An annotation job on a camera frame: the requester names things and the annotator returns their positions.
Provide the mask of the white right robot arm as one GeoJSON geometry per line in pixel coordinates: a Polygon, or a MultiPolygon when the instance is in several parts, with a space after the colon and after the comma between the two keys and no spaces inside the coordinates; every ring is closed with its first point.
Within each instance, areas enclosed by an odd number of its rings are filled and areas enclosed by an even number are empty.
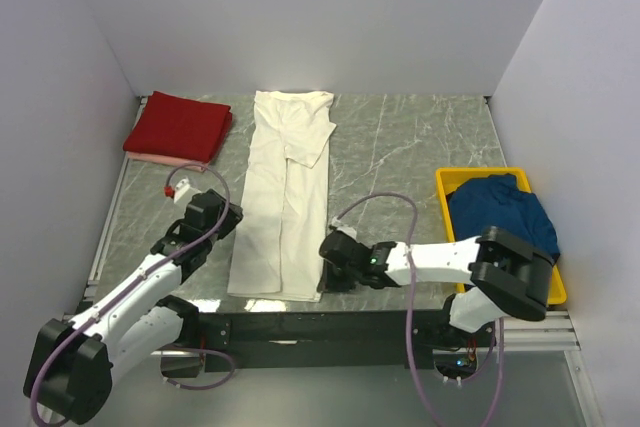
{"type": "Polygon", "coordinates": [[[449,243],[379,242],[367,246],[344,229],[334,228],[319,247],[326,292],[408,287],[405,337],[424,335],[435,349],[457,350],[512,317],[540,322],[549,307],[566,298],[554,259],[521,238],[489,227],[480,235],[449,243]],[[419,322],[420,283],[451,283],[462,290],[419,322]]]}

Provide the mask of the white t shirt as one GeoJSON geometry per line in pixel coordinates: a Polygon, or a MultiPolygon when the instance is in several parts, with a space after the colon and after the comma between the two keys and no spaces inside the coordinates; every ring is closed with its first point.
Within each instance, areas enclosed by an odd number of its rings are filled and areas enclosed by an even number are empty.
{"type": "Polygon", "coordinates": [[[320,300],[333,100],[324,91],[256,93],[229,295],[320,300]]]}

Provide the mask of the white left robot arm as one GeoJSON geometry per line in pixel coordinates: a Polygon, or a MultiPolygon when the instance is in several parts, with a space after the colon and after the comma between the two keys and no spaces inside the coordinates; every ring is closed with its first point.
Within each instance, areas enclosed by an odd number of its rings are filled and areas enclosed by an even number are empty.
{"type": "Polygon", "coordinates": [[[48,321],[37,334],[23,386],[31,413],[44,406],[82,425],[152,352],[205,356],[199,309],[173,292],[242,218],[241,207],[214,190],[194,194],[183,217],[121,284],[71,319],[48,321]]]}

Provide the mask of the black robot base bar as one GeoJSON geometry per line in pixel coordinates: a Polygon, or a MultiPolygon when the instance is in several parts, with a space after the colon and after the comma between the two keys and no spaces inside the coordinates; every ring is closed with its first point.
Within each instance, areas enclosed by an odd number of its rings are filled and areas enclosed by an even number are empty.
{"type": "MultiPolygon", "coordinates": [[[[440,311],[414,311],[410,334],[417,368],[432,369],[434,351],[489,347],[491,322],[468,334],[445,321],[440,311]]],[[[405,327],[405,311],[204,313],[186,346],[226,353],[238,369],[408,367],[405,327]]],[[[214,355],[162,354],[161,372],[169,378],[229,371],[227,361],[214,355]]]]}

